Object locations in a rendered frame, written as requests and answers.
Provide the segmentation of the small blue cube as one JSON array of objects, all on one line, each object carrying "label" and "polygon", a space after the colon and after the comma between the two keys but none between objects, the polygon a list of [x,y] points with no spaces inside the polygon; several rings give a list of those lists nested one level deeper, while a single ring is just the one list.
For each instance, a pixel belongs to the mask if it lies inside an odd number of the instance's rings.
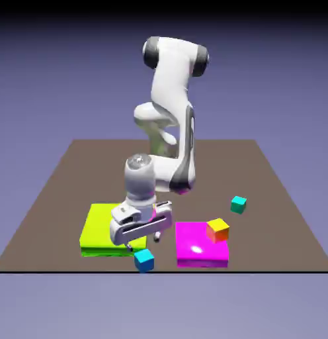
[{"label": "small blue cube", "polygon": [[147,248],[140,250],[134,254],[134,263],[141,273],[151,271],[154,268],[154,256]]}]

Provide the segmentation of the large magenta box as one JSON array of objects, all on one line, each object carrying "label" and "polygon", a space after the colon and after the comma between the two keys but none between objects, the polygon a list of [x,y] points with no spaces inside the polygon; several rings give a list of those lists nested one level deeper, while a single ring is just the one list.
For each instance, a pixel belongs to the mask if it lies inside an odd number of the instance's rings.
[{"label": "large magenta box", "polygon": [[207,222],[175,224],[177,267],[227,267],[229,261],[227,240],[213,242],[206,230]]}]

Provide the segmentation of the small teal cube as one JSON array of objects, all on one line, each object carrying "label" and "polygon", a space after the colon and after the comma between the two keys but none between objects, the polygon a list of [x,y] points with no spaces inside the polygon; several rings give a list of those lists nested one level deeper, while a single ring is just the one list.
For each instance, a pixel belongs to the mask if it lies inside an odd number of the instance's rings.
[{"label": "small teal cube", "polygon": [[242,214],[246,208],[247,199],[245,197],[235,196],[231,200],[230,210],[233,213]]}]

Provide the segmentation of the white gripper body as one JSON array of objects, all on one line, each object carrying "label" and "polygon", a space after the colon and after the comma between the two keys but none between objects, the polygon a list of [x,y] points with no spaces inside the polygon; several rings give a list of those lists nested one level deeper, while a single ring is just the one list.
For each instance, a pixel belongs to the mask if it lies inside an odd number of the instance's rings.
[{"label": "white gripper body", "polygon": [[131,241],[163,232],[173,225],[172,202],[165,201],[134,207],[126,201],[113,208],[110,221],[110,239],[114,245],[126,245]]}]

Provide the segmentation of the small orange cube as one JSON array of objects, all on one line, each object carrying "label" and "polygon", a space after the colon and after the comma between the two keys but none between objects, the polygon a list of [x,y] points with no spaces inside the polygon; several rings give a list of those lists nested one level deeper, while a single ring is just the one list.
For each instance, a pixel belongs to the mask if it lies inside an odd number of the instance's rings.
[{"label": "small orange cube", "polygon": [[206,235],[213,243],[226,241],[229,238],[229,225],[222,218],[210,220],[207,222]]}]

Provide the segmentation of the large lime green box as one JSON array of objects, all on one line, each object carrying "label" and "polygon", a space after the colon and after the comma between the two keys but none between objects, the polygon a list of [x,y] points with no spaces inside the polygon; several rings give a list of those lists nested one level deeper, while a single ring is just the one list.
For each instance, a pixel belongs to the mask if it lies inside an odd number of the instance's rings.
[{"label": "large lime green box", "polygon": [[110,239],[111,210],[117,203],[93,203],[79,238],[83,257],[133,256],[125,245],[116,246]]}]

